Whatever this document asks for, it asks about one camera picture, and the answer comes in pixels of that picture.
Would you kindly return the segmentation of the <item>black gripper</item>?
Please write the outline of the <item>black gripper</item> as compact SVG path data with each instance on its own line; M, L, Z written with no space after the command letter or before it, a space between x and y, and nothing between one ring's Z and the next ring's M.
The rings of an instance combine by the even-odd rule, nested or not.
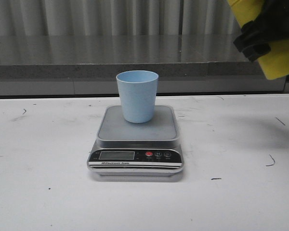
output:
M289 39L289 0L266 0L255 21L245 23L233 44L250 61L268 54L268 42Z

